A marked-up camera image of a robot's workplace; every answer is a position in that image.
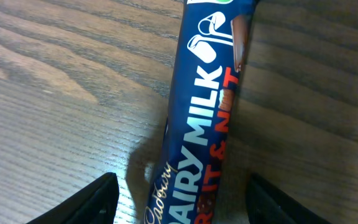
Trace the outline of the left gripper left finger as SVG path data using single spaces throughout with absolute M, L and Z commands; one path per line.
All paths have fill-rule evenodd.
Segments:
M 107 172 L 28 224 L 113 224 L 118 199 L 117 176 Z

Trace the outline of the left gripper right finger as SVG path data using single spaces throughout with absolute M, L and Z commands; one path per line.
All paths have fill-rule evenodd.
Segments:
M 245 201 L 250 224 L 331 224 L 257 173 L 249 177 Z

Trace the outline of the blue Dairy Milk bar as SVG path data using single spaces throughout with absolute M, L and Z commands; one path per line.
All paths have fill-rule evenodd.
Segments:
M 143 223 L 210 223 L 256 0 L 186 1 Z

